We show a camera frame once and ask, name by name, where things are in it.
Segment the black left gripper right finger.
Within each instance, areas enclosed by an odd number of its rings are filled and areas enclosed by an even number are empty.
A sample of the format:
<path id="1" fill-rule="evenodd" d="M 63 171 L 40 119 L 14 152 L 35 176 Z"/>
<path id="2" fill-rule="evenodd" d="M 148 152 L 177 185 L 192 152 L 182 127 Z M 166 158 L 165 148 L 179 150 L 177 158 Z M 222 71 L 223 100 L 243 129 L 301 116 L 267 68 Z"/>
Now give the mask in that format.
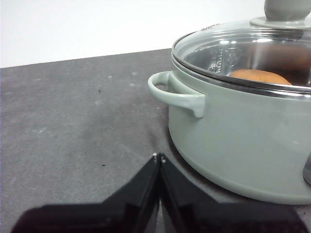
<path id="1" fill-rule="evenodd" d="M 306 233 L 290 207 L 266 203 L 219 203 L 165 156 L 158 155 L 160 196 L 178 233 Z"/>

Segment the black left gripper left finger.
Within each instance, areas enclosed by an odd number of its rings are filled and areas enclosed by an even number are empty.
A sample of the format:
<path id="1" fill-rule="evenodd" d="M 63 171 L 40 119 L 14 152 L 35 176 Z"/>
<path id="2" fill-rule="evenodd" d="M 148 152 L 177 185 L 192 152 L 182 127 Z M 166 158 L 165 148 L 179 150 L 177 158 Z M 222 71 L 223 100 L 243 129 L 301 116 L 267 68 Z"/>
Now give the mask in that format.
<path id="1" fill-rule="evenodd" d="M 25 211 L 14 233 L 143 233 L 156 220 L 160 155 L 100 203 L 53 204 Z"/>

